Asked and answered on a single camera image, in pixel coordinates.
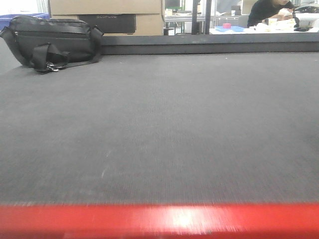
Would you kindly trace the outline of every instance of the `bag strap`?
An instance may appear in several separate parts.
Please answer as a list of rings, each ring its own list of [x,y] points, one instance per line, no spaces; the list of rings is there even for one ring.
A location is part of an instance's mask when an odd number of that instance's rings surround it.
[[[98,27],[96,27],[96,26],[93,27],[91,29],[91,39],[93,41],[94,48],[95,48],[94,57],[89,61],[68,63],[66,67],[69,68],[69,67],[87,65],[87,64],[92,64],[92,63],[98,62],[100,57],[101,57],[101,52],[102,52],[102,36],[103,36],[103,32],[100,31],[98,29]]]
[[[32,67],[42,73],[64,69],[69,61],[69,52],[61,52],[54,44],[34,47],[30,60]]]
[[[4,29],[0,32],[0,37],[4,39],[7,46],[9,47],[12,54],[15,58],[24,66],[31,66],[28,59],[25,59],[19,50],[18,44],[15,40],[15,33],[8,27],[4,27]]]

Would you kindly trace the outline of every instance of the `blue bin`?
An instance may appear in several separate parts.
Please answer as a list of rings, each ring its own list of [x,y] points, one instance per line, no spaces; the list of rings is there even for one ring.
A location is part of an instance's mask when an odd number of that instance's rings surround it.
[[[0,31],[1,31],[5,26],[9,26],[9,23],[10,23],[10,21],[12,20],[12,18],[14,18],[15,16],[20,16],[20,15],[27,15],[27,16],[34,16],[34,17],[38,17],[38,18],[49,19],[49,14],[48,14],[48,13],[0,15]]]

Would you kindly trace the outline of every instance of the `black shirt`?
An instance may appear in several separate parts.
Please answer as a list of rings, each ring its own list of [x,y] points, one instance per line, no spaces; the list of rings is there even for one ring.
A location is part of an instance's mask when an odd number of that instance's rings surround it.
[[[271,0],[258,0],[251,8],[247,26],[250,27],[257,25],[262,22],[262,20],[278,14],[282,8],[294,9],[295,6],[291,3],[291,1],[289,1],[286,5],[281,5],[276,8],[271,3]],[[296,21],[295,27],[298,27],[299,19],[296,18],[295,13],[293,13],[293,17]]]

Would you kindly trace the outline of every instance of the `blue tray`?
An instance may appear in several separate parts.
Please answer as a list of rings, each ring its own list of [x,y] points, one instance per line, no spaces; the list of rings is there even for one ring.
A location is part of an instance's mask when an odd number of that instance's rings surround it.
[[[0,15],[0,31],[1,31],[5,26],[9,26],[9,23],[10,23],[10,21],[12,20],[12,18],[14,18],[15,16],[19,16],[19,15],[34,16],[34,17],[45,18],[45,19],[48,19],[48,18],[49,18],[49,14],[48,14],[48,13],[7,14],[7,15]]]
[[[240,27],[240,26],[231,26],[230,28],[223,28],[222,26],[216,26],[215,29],[217,31],[221,31],[221,32],[226,32],[226,31],[229,31],[229,30],[233,30],[233,31],[236,31],[236,32],[244,31],[244,28]]]

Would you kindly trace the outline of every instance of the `black box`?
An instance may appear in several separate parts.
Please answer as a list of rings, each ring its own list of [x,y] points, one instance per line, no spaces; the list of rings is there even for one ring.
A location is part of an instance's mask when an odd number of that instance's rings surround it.
[[[231,6],[231,9],[233,11],[240,10],[240,6],[239,5],[233,5],[233,6]]]
[[[79,19],[91,27],[98,26],[104,33],[131,33],[136,31],[135,14],[79,15]]]

